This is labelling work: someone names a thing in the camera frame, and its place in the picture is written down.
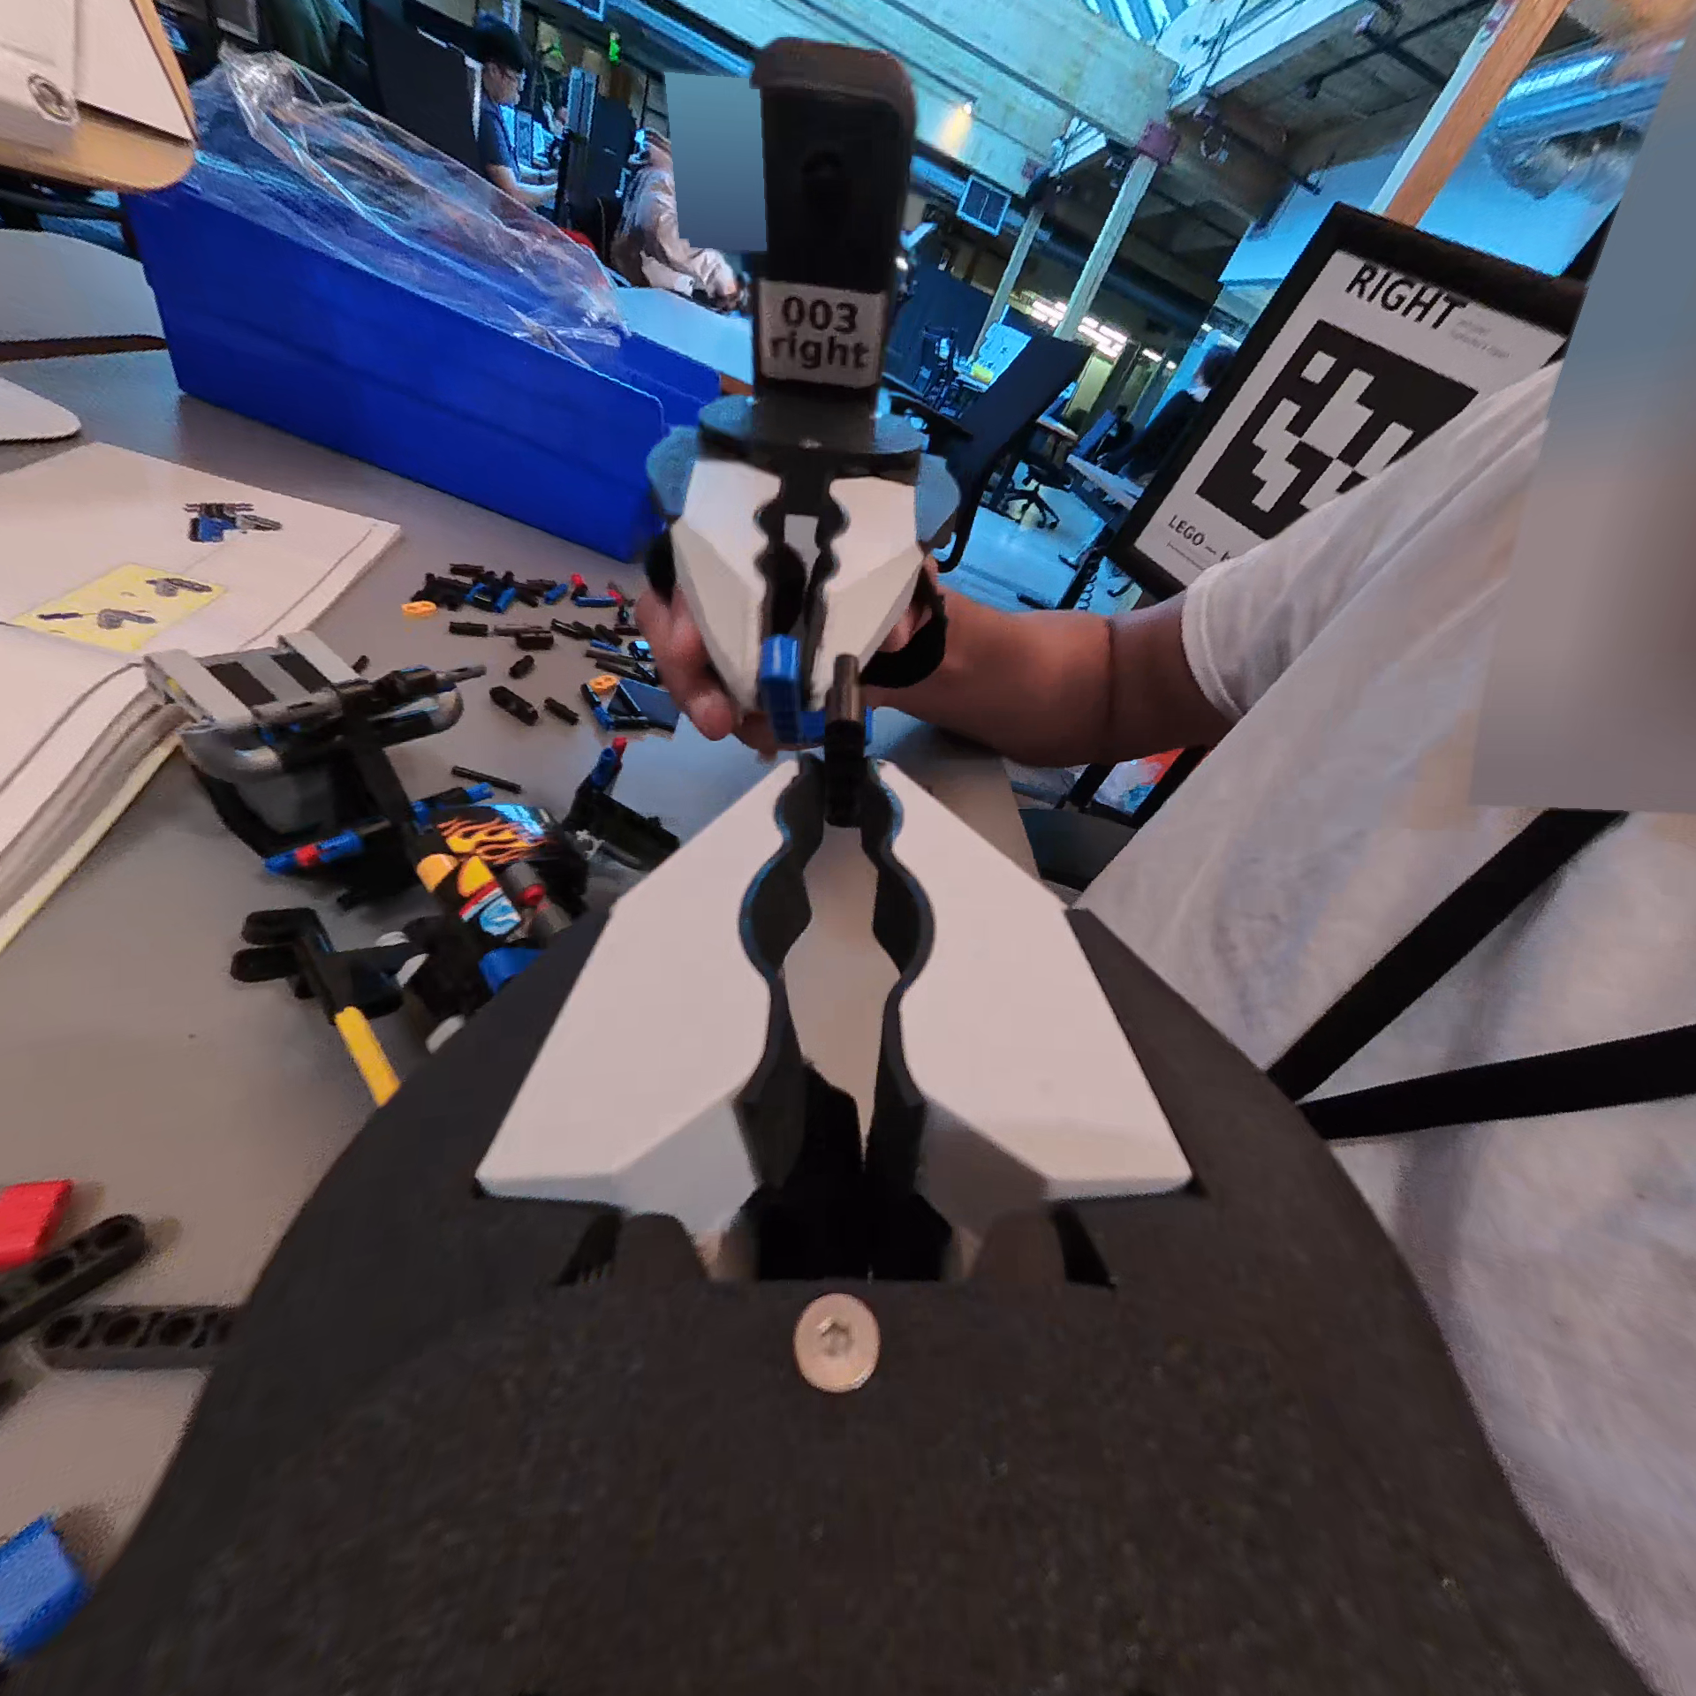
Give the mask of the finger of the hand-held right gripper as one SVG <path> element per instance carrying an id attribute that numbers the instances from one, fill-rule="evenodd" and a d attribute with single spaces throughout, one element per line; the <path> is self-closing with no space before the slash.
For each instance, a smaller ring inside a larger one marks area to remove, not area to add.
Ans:
<path id="1" fill-rule="evenodd" d="M 779 475 L 744 459 L 694 455 L 668 540 L 675 589 L 719 678 L 760 710 L 756 674 L 765 639 L 802 644 L 802 513 Z"/>
<path id="2" fill-rule="evenodd" d="M 827 542 L 807 637 L 807 681 L 832 681 L 841 657 L 860 667 L 913 602 L 922 573 L 919 489 L 889 476 L 837 476 L 828 501 L 839 517 Z"/>

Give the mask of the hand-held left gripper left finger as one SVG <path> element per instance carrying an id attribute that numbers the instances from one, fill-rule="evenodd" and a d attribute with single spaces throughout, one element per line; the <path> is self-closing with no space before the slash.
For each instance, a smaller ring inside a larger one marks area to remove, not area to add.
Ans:
<path id="1" fill-rule="evenodd" d="M 477 1167 L 498 1199 L 726 1229 L 800 1162 L 784 967 L 809 927 L 816 759 L 774 766 L 604 920 Z"/>

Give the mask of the black office chair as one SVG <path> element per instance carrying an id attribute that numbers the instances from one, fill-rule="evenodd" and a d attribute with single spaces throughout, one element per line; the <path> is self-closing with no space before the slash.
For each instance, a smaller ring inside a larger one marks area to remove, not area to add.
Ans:
<path id="1" fill-rule="evenodd" d="M 949 549 L 938 556 L 943 570 L 964 561 L 966 542 L 998 467 L 1026 446 L 1039 420 L 1081 377 L 1090 356 L 1083 342 L 1033 335 L 957 416 L 938 413 L 929 418 L 927 450 L 943 459 L 959 494 Z"/>

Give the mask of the blue storage bin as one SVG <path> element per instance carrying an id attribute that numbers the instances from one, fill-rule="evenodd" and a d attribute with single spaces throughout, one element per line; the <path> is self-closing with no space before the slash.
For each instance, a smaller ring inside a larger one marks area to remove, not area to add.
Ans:
<path id="1" fill-rule="evenodd" d="M 648 455 L 717 370 L 639 333 L 546 349 L 208 188 L 198 165 L 122 197 L 180 392 L 611 559 L 646 547 Z"/>

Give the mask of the person's right hand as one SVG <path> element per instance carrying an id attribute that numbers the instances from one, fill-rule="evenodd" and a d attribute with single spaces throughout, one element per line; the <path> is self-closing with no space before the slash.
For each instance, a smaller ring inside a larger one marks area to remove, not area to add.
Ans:
<path id="1" fill-rule="evenodd" d="M 770 720 L 742 706 L 726 688 L 684 595 L 646 586 L 636 612 L 661 685 L 694 731 L 712 743 L 735 740 L 763 761 L 774 761 L 779 743 Z"/>

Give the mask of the open instruction booklet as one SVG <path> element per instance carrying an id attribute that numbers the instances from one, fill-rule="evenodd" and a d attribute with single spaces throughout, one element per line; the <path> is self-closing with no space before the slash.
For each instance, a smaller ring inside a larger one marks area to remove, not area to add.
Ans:
<path id="1" fill-rule="evenodd" d="M 182 713 L 147 660 L 306 630 L 401 533 L 111 443 L 3 473 L 3 944 L 166 759 Z"/>

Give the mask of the clear plastic bag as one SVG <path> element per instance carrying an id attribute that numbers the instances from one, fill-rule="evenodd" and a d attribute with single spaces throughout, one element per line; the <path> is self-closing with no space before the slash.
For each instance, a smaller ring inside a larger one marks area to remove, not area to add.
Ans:
<path id="1" fill-rule="evenodd" d="M 625 339 L 590 248 L 286 54 L 231 52 L 189 96 L 189 197 L 553 351 Z"/>

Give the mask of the black studded lego beam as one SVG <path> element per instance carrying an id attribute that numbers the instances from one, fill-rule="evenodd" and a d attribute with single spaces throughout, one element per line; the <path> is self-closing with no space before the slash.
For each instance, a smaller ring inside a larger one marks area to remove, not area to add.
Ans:
<path id="1" fill-rule="evenodd" d="M 646 874 L 678 851 L 680 838 L 657 816 L 641 814 L 615 794 L 625 748 L 624 734 L 602 747 L 574 789 L 562 823 L 581 844 L 593 842 L 625 867 Z"/>

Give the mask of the white document stand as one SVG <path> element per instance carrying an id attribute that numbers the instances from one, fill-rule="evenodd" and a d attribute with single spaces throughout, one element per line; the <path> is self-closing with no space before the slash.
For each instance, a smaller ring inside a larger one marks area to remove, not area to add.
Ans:
<path id="1" fill-rule="evenodd" d="M 60 443 L 81 430 L 74 411 L 5 376 L 0 381 L 0 413 L 3 448 Z"/>

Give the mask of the blue lego panel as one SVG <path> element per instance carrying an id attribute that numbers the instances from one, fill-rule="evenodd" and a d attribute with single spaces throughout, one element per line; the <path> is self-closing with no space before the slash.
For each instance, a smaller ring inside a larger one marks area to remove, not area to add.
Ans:
<path id="1" fill-rule="evenodd" d="M 90 1582 L 53 1515 L 2 1540 L 2 1665 L 35 1653 L 83 1609 Z"/>

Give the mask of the partly built lego truck chassis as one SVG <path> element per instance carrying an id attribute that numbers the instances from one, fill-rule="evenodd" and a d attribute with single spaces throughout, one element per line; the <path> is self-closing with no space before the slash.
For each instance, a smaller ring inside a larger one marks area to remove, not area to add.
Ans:
<path id="1" fill-rule="evenodd" d="M 180 715 L 201 793 L 270 876 L 320 884 L 343 907 L 426 899 L 362 944 L 334 943 L 309 902 L 253 909 L 228 966 L 314 1006 L 376 1105 L 401 1086 L 378 1019 L 412 1010 L 438 1049 L 583 914 L 588 865 L 562 821 L 472 770 L 415 796 L 394 763 L 456 727 L 479 664 L 371 674 L 295 632 L 208 655 L 154 649 L 141 671 Z"/>

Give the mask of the framed marker sign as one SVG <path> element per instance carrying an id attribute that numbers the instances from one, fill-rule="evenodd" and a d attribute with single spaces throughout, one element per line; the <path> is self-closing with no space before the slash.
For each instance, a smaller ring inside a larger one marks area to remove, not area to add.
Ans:
<path id="1" fill-rule="evenodd" d="M 1562 360 L 1583 298 L 1578 277 L 1330 206 L 1106 559 L 1175 595 Z"/>

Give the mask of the instruction sheet on stand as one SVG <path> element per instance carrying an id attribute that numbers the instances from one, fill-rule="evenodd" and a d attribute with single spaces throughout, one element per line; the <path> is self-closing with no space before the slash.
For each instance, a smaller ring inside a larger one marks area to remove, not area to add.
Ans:
<path id="1" fill-rule="evenodd" d="M 157 5 L 152 3 L 152 6 L 157 12 L 159 28 L 173 49 Z M 189 139 L 159 135 L 116 119 L 94 118 L 62 151 L 14 144 L 3 141 L 2 135 L 3 169 L 33 180 L 108 188 L 120 194 L 148 194 L 175 185 L 192 165 L 200 142 L 194 104 L 177 52 L 175 72 L 173 79 L 192 125 Z"/>

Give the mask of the red lego piece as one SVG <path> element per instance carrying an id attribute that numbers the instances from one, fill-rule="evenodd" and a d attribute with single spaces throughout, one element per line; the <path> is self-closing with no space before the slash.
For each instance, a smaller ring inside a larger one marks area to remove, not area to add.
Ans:
<path id="1" fill-rule="evenodd" d="M 74 1197 L 74 1179 L 32 1179 L 2 1187 L 2 1271 L 49 1252 Z"/>

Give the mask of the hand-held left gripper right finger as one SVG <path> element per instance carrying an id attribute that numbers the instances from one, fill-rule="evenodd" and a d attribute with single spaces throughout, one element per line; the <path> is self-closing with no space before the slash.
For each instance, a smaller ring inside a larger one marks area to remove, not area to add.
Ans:
<path id="1" fill-rule="evenodd" d="M 1053 1204 L 1176 1194 L 1192 1165 L 1070 907 L 897 766 L 860 784 L 880 1028 L 874 1194 L 986 1240 Z"/>

